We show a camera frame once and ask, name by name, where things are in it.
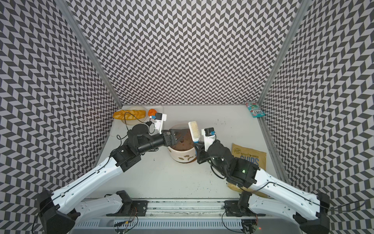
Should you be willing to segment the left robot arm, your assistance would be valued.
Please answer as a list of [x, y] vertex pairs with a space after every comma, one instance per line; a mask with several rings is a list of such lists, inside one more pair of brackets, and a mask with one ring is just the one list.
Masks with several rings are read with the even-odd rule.
[[97, 167], [65, 187], [38, 194], [38, 218], [44, 231], [47, 234], [67, 234], [78, 223], [92, 218], [115, 213], [129, 214], [132, 199], [124, 190], [102, 199], [88, 202], [84, 199], [101, 185], [129, 170], [146, 152], [174, 146], [185, 134], [183, 129], [170, 129], [150, 135], [147, 125], [133, 126], [124, 143]]

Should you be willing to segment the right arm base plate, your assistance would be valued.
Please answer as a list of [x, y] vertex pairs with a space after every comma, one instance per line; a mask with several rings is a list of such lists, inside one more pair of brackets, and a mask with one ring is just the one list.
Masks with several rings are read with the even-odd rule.
[[255, 217], [255, 216], [266, 216], [265, 214], [256, 214], [246, 206], [241, 206], [238, 204], [238, 200], [225, 200], [224, 210], [226, 211], [226, 216], [228, 217]]

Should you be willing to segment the teal snack packet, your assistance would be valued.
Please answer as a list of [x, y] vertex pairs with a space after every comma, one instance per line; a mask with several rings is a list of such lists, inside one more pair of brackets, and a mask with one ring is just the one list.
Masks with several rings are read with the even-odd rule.
[[260, 105], [255, 101], [248, 101], [245, 103], [247, 109], [254, 118], [261, 118], [266, 116], [266, 113], [261, 109]]

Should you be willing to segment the aluminium front rail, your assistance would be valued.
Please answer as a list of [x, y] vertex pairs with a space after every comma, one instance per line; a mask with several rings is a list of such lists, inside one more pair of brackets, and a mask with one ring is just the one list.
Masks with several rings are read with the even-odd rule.
[[149, 199], [137, 214], [103, 216], [72, 234], [301, 234], [297, 224], [271, 216], [228, 216], [225, 199]]

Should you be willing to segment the white cutting board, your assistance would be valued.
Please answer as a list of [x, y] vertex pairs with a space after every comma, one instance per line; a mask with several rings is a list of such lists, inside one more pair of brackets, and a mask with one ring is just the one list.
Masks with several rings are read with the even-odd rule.
[[[163, 113], [164, 112], [164, 107], [161, 106], [161, 105], [154, 105], [154, 106], [143, 106], [145, 107], [147, 110], [150, 110], [150, 109], [155, 109], [158, 113]], [[124, 124], [122, 122], [122, 120], [116, 120], [116, 119], [113, 119], [113, 124], [112, 124], [112, 128], [111, 128], [111, 131], [110, 131], [110, 136], [111, 137], [116, 137], [117, 135], [120, 135], [121, 137], [124, 137], [126, 134], [127, 134], [127, 131], [129, 129], [132, 129], [133, 125], [127, 125], [126, 123]]]

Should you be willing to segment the white ceramic pot with mud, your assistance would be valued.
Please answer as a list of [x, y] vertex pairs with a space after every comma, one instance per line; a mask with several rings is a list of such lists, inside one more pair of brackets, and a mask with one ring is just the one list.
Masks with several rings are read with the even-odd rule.
[[196, 156], [188, 124], [177, 124], [172, 129], [182, 129], [183, 137], [175, 146], [168, 147], [171, 158], [175, 160], [177, 157], [183, 157], [184, 155]]

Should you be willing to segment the baguette bread loaf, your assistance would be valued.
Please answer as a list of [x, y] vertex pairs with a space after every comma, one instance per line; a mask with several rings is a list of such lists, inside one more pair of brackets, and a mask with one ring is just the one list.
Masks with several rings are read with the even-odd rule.
[[116, 120], [140, 120], [146, 117], [145, 110], [120, 110], [113, 114], [113, 118]]

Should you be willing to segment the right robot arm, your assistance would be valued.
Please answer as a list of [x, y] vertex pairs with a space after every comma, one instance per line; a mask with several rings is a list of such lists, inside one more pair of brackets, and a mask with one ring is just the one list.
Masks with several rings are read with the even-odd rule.
[[229, 183], [241, 190], [238, 209], [242, 215], [271, 215], [298, 224], [306, 234], [328, 234], [330, 219], [328, 195], [297, 189], [273, 176], [258, 165], [232, 155], [215, 140], [208, 148], [194, 143], [197, 162], [207, 162]]

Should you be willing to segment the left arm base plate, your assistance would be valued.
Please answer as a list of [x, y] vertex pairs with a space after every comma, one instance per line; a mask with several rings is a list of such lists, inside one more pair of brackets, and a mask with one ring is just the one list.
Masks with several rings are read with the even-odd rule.
[[117, 213], [114, 214], [107, 214], [106, 216], [138, 216], [143, 217], [146, 215], [148, 209], [148, 201], [147, 200], [133, 200], [132, 202], [126, 202], [120, 208]]

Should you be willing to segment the orange mandarin fruit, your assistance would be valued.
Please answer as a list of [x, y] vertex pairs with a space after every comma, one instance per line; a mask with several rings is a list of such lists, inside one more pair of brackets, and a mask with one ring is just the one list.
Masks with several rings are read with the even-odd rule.
[[150, 110], [148, 110], [148, 116], [149, 116], [150, 118], [155, 117], [156, 114], [157, 114], [157, 111], [156, 111], [155, 109], [150, 109]]

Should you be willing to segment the yellow chips bag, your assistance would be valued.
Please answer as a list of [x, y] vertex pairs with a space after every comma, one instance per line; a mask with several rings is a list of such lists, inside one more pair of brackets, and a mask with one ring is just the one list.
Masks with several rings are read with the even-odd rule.
[[[234, 143], [232, 144], [231, 152], [233, 156], [236, 158], [247, 160], [249, 162], [256, 164], [257, 166], [259, 166], [260, 168], [264, 170], [266, 169], [266, 153], [265, 152], [251, 149], [251, 148], [242, 147]], [[240, 193], [241, 191], [246, 191], [246, 192], [254, 193], [255, 195], [262, 197], [262, 198], [269, 198], [268, 195], [261, 193], [259, 191], [255, 192], [253, 189], [238, 187], [237, 185], [230, 184], [230, 183], [228, 184], [228, 188], [238, 193]]]

